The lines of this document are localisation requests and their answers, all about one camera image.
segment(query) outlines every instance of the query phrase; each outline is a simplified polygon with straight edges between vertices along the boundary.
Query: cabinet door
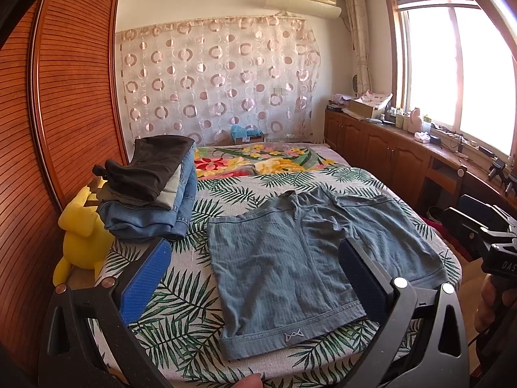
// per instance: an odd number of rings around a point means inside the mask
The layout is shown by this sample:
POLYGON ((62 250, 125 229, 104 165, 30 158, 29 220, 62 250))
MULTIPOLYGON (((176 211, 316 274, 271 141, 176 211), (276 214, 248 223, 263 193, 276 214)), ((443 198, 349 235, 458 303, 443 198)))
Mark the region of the cabinet door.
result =
POLYGON ((390 189, 414 208, 426 176, 429 155, 416 143, 395 140, 390 156, 390 189))
POLYGON ((325 111, 325 143, 333 150, 338 147, 341 117, 339 113, 325 111))
POLYGON ((338 139, 338 153, 353 167, 363 167, 364 123, 349 116, 343 116, 338 139))
POLYGON ((379 126, 365 126, 363 168, 386 185, 391 175, 389 155, 393 143, 394 138, 379 126))

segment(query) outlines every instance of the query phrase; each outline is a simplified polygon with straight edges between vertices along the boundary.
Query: blue pad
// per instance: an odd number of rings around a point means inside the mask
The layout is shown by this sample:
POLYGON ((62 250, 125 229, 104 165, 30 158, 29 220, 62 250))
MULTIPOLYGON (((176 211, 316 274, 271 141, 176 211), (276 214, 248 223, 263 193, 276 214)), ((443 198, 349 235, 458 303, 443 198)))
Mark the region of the blue pad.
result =
POLYGON ((366 253, 353 240, 344 239, 339 245, 339 265, 352 285, 353 291, 366 312, 366 316, 384 325, 388 320, 392 289, 384 270, 379 270, 366 253))
POLYGON ((120 314, 126 325, 138 321, 171 263, 171 245, 161 240, 121 295, 120 314))

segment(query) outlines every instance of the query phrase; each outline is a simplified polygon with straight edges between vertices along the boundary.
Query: metal rivet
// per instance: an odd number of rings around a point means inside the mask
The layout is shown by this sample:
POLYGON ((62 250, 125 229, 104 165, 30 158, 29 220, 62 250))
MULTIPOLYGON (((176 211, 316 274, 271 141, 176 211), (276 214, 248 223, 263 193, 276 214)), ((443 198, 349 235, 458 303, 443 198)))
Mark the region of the metal rivet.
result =
POLYGON ((56 286, 56 293, 57 294, 62 294, 62 293, 65 292, 65 290, 66 290, 66 284, 64 284, 64 283, 61 283, 60 285, 56 286))
POLYGON ((393 283, 400 289, 404 289, 405 287, 407 287, 407 280, 404 277, 395 277, 393 283))
POLYGON ((106 277, 102 279, 102 282, 100 282, 102 287, 105 287, 106 289, 109 289, 110 287, 113 287, 115 285, 115 279, 113 277, 106 277))
POLYGON ((441 288, 444 290, 447 294, 453 294, 454 293, 454 286, 451 283, 444 283, 441 285, 441 288))

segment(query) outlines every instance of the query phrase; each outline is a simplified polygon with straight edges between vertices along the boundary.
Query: gray shorts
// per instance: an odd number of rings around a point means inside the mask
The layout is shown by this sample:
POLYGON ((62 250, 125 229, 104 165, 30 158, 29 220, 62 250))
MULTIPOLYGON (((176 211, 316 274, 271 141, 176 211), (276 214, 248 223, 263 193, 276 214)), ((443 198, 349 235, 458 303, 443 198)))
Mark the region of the gray shorts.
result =
POLYGON ((393 198, 288 191, 243 215, 208 221, 224 358, 292 346, 363 317, 338 262, 346 237, 391 277, 425 288, 448 280, 439 255, 393 198))

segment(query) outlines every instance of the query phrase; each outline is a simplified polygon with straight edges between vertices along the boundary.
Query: bed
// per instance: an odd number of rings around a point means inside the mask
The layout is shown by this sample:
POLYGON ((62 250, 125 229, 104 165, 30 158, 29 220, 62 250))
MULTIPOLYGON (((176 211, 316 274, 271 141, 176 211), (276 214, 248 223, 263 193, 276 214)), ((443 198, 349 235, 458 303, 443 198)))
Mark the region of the bed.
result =
MULTIPOLYGON (((317 388, 344 378, 373 338, 377 324, 361 319, 294 347, 245 360, 225 361, 218 339, 224 326, 215 277, 207 251, 208 218, 238 215, 287 190, 317 186, 343 194, 394 197, 413 225, 439 254, 449 281, 459 287, 457 258, 418 215, 389 188, 363 169, 350 167, 324 145, 259 144, 200 148, 196 153, 198 193, 188 234, 172 243, 166 275, 141 319, 130 325, 140 344, 174 387, 194 384, 219 388, 251 373, 261 373, 271 388, 317 388)), ((115 241, 98 281, 118 276, 147 245, 115 241)), ((408 329, 399 356, 415 338, 408 329)), ((90 323, 105 363, 117 364, 94 320, 90 323)))

